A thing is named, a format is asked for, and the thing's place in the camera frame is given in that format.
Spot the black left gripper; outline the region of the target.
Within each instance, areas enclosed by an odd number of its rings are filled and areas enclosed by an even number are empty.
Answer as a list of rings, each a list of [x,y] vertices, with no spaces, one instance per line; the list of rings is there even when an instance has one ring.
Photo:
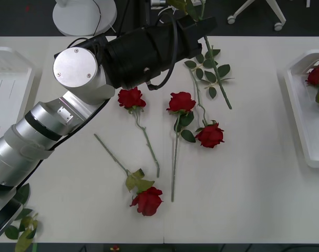
[[[198,42],[201,37],[210,36],[217,28],[217,19],[208,17],[198,22],[187,15],[177,20],[178,55],[177,61],[191,59],[201,54],[202,45]]]

